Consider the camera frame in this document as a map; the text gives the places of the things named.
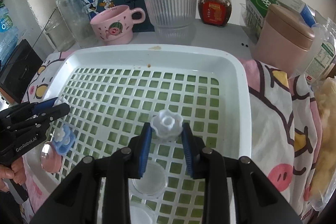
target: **green box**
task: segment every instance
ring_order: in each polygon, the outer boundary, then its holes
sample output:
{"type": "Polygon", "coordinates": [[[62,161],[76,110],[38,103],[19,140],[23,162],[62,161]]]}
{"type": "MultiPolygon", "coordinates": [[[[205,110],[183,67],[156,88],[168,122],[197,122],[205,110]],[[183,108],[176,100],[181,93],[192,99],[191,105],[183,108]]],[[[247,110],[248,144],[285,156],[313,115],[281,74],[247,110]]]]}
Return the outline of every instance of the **green box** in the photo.
{"type": "Polygon", "coordinates": [[[271,4],[279,3],[276,0],[246,0],[246,9],[257,19],[258,24],[262,27],[266,17],[268,7],[271,4]]]}

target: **cartoon print tablecloth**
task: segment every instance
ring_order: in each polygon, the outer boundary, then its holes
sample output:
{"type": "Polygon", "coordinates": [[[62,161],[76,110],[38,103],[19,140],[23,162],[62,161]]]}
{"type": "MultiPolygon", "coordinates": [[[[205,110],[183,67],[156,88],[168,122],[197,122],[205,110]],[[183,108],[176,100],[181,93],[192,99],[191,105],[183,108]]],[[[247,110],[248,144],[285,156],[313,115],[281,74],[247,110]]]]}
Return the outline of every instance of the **cartoon print tablecloth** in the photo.
{"type": "MultiPolygon", "coordinates": [[[[31,81],[23,102],[42,100],[70,53],[48,56],[31,81]]],[[[287,80],[286,73],[258,61],[242,64],[251,100],[252,159],[301,215],[307,206],[322,137],[314,94],[304,76],[287,80]]],[[[26,175],[31,206],[37,211],[47,195],[35,184],[27,168],[26,175]]]]}

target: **plastic bag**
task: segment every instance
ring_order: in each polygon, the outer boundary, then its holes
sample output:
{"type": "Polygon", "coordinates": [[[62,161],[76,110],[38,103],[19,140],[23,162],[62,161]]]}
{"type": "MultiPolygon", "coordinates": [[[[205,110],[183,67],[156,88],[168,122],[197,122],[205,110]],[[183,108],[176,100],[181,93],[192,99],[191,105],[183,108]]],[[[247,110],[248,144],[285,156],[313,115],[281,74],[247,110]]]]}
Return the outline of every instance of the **plastic bag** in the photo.
{"type": "Polygon", "coordinates": [[[315,92],[322,123],[322,142],[310,185],[310,203],[321,211],[336,188],[336,80],[327,78],[315,92]]]}

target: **water bottle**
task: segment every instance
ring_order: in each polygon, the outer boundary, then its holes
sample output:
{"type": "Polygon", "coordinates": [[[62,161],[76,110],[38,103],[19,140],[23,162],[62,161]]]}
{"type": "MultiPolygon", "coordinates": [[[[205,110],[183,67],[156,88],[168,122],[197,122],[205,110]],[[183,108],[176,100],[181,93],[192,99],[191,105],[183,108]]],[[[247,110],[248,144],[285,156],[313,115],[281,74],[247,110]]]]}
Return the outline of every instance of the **water bottle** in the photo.
{"type": "Polygon", "coordinates": [[[0,60],[5,65],[18,41],[18,28],[8,15],[8,8],[0,0],[0,60]]]}

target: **pink mug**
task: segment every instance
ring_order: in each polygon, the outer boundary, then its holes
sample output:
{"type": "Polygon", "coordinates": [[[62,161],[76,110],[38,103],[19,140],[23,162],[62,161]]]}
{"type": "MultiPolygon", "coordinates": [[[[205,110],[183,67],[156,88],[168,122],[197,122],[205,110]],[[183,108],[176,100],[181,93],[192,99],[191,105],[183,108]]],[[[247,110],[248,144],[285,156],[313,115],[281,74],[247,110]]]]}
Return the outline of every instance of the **pink mug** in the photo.
{"type": "Polygon", "coordinates": [[[133,38],[133,25],[144,22],[145,11],[141,8],[130,10],[128,5],[119,5],[96,15],[90,22],[97,37],[107,45],[128,44],[133,38]],[[140,12],[140,19],[132,19],[132,14],[140,12]]]}

